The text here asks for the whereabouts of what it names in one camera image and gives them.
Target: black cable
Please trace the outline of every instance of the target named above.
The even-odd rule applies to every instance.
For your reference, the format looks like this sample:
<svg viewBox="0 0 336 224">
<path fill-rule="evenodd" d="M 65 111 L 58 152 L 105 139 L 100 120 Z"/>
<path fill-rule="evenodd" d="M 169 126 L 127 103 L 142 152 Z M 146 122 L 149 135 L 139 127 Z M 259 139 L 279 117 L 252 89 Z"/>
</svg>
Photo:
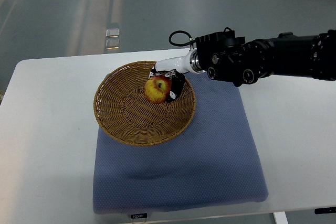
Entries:
<svg viewBox="0 0 336 224">
<path fill-rule="evenodd" d="M 189 45 L 195 43 L 195 40 L 194 40 L 194 39 L 193 39 L 193 40 L 190 40 L 190 41 L 188 41 L 187 43 L 184 43 L 184 44 L 174 43 L 174 42 L 172 42 L 172 37 L 173 37 L 175 34 L 185 34 L 185 35 L 187 35 L 187 36 L 189 37 L 189 39 L 192 38 L 191 35 L 190 35 L 188 32 L 186 32 L 186 31 L 182 31 L 182 30 L 175 31 L 175 32 L 173 32 L 173 33 L 171 33 L 171 34 L 169 35 L 169 43 L 172 44 L 173 46 L 176 46 L 176 47 L 185 47 L 185 46 L 189 46 Z"/>
</svg>

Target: blue cushion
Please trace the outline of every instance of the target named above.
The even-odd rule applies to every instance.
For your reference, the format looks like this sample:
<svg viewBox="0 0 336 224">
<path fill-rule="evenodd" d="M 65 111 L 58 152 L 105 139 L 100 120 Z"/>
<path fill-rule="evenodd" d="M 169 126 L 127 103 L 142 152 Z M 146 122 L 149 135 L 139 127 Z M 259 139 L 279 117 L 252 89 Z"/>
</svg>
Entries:
<svg viewBox="0 0 336 224">
<path fill-rule="evenodd" d="M 151 147 L 98 132 L 93 209 L 97 214 L 175 211 L 264 201 L 268 191 L 238 88 L 187 74 L 196 112 L 178 137 Z"/>
</svg>

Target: woven basket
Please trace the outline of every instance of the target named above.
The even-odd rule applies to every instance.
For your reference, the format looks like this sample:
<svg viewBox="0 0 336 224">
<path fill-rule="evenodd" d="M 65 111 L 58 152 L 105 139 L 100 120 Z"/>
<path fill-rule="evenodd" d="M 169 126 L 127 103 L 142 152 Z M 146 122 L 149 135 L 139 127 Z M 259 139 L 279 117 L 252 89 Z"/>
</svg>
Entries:
<svg viewBox="0 0 336 224">
<path fill-rule="evenodd" d="M 153 104 L 144 85 L 154 61 L 124 65 L 105 77 L 94 97 L 100 127 L 114 140 L 133 146 L 164 143 L 181 134 L 196 108 L 194 90 L 186 79 L 181 96 L 171 103 Z"/>
</svg>

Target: white table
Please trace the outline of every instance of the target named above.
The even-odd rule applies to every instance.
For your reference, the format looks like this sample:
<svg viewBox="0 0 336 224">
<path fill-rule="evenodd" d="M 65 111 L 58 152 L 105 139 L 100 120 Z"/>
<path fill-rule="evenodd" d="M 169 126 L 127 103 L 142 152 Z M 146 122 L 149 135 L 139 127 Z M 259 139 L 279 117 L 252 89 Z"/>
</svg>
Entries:
<svg viewBox="0 0 336 224">
<path fill-rule="evenodd" d="M 105 75 L 121 65 L 187 51 L 20 62 L 0 106 L 0 223 L 131 222 L 126 215 L 92 211 L 98 131 L 94 94 Z M 267 200 L 155 212 L 147 222 L 336 205 L 336 83 L 271 76 L 239 89 Z"/>
</svg>

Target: apple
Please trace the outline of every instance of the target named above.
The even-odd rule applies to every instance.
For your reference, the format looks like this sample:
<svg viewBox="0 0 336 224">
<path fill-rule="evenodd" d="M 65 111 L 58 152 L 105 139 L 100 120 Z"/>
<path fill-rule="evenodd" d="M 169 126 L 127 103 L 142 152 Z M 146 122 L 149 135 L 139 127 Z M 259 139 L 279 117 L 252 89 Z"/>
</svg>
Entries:
<svg viewBox="0 0 336 224">
<path fill-rule="evenodd" d="M 144 87 L 146 99 L 155 104 L 163 103 L 167 100 L 172 81 L 165 76 L 152 76 L 148 79 Z"/>
</svg>

